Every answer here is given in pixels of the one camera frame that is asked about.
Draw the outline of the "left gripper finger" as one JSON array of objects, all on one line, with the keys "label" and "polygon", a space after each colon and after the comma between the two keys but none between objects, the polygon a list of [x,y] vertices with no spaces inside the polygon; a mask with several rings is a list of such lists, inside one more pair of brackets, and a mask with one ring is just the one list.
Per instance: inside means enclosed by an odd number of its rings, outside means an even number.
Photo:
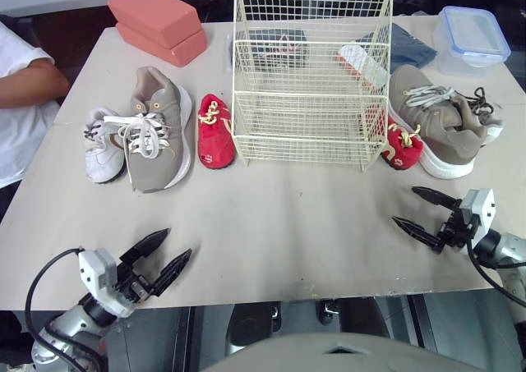
[{"label": "left gripper finger", "polygon": [[146,258],[159,248],[170,232],[169,228],[152,232],[138,241],[133,247],[119,257],[123,264],[132,266],[138,259]]},{"label": "left gripper finger", "polygon": [[159,297],[181,274],[191,257],[189,248],[164,267],[152,285],[152,295]]}]

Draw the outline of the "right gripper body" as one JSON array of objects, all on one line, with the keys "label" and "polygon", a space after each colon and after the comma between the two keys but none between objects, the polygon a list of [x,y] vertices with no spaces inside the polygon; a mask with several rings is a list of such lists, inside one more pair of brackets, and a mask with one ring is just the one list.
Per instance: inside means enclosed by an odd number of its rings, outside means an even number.
[{"label": "right gripper body", "polygon": [[471,244],[478,229],[480,218],[476,214],[468,214],[468,221],[464,221],[464,213],[460,208],[451,210],[448,219],[442,223],[436,236],[439,239],[436,253],[440,254],[445,246],[462,249]]}]

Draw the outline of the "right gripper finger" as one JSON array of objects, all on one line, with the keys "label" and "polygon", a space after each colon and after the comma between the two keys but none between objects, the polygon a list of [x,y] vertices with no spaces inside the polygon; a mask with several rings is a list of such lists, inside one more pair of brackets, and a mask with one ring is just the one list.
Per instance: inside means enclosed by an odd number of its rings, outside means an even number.
[{"label": "right gripper finger", "polygon": [[429,187],[412,186],[411,190],[413,193],[419,195],[425,201],[433,205],[442,206],[450,211],[455,211],[461,203],[461,199],[455,199],[449,195],[444,194],[441,191],[436,191]]},{"label": "right gripper finger", "polygon": [[438,236],[432,235],[431,233],[427,232],[424,227],[410,220],[407,220],[406,218],[393,216],[392,220],[404,232],[406,232],[415,240],[420,241],[421,243],[429,247],[435,253],[440,254],[442,252],[444,248],[444,243]]}]

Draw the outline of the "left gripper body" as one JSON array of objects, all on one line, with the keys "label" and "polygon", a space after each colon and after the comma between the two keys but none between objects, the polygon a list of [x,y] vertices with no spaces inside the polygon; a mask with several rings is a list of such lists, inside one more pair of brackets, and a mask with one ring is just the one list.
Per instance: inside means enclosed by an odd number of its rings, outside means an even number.
[{"label": "left gripper body", "polygon": [[134,271],[133,264],[122,261],[117,266],[115,290],[131,303],[142,303],[159,292],[146,278]]}]

